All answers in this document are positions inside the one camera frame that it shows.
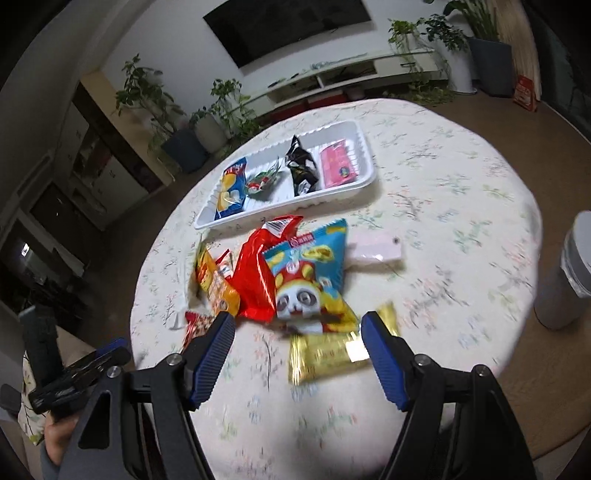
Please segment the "person left hand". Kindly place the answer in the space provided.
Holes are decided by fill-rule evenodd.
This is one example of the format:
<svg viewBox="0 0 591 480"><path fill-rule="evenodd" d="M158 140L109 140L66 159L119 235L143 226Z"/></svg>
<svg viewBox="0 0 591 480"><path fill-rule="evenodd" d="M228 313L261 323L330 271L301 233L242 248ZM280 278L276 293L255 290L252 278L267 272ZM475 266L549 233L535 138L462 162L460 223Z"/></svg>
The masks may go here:
<svg viewBox="0 0 591 480"><path fill-rule="evenodd" d="M59 467L67 450L69 441L79 421L80 414L75 413L57 420L49 414L44 428L45 449L51 462Z"/></svg>

